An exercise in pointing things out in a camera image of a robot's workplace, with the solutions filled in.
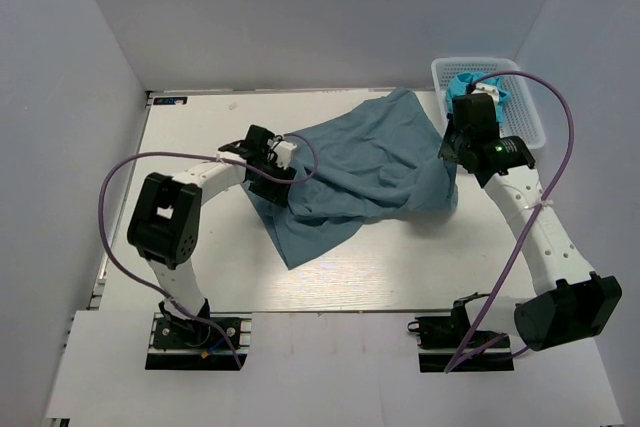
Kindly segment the grey-blue t shirt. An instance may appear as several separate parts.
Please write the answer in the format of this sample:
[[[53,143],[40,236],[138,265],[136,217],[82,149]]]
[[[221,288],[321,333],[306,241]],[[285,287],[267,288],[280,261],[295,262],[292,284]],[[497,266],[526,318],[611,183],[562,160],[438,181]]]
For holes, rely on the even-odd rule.
[[[345,242],[370,220],[457,206],[457,168],[439,158],[442,137],[408,89],[299,133],[310,143],[294,155],[299,182],[287,205],[247,195],[289,269]]]

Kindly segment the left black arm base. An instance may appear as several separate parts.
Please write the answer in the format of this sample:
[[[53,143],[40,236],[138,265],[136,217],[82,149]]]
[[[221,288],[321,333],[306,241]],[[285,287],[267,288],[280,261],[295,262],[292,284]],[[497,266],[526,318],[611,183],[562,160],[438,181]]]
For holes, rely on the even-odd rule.
[[[211,316],[230,339],[240,364],[222,334],[200,324],[195,332],[170,322],[160,312],[154,314],[146,354],[148,371],[240,371],[249,353],[252,330],[250,314]]]

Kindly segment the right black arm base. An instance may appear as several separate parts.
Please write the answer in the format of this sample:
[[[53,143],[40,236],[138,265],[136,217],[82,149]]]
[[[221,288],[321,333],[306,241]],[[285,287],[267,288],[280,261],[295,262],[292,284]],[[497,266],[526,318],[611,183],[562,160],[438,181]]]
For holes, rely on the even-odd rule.
[[[417,315],[407,324],[407,331],[417,337],[418,361],[421,373],[443,373],[450,358],[471,326],[472,317],[466,311],[469,302],[487,294],[474,293],[453,303],[449,311],[438,311]],[[462,362],[453,373],[458,372],[508,372],[514,370],[511,344],[508,337],[490,330],[477,330],[464,354],[494,341],[488,349]]]

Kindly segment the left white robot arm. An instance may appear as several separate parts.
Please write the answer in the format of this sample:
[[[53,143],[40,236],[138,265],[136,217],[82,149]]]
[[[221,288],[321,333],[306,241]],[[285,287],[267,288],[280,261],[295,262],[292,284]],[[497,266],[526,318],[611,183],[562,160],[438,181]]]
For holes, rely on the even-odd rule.
[[[178,322],[177,334],[188,345],[205,343],[212,325],[191,263],[202,206],[245,184],[255,195],[284,207],[296,175],[291,166],[295,149],[295,144],[253,125],[243,140],[221,146],[211,161],[175,175],[151,173],[145,178],[127,241],[155,273],[166,296],[160,310]]]

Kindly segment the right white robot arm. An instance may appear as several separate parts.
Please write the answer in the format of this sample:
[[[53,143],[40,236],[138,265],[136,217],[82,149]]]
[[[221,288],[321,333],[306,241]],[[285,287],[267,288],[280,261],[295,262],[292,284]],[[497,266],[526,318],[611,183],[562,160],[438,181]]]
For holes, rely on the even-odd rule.
[[[488,330],[517,335],[541,351],[599,335],[622,296],[613,276],[599,276],[580,254],[544,198],[535,159],[517,136],[503,137],[493,98],[476,91],[454,98],[440,155],[463,167],[500,210],[524,257],[534,297],[491,292],[458,301],[453,337],[472,346]]]

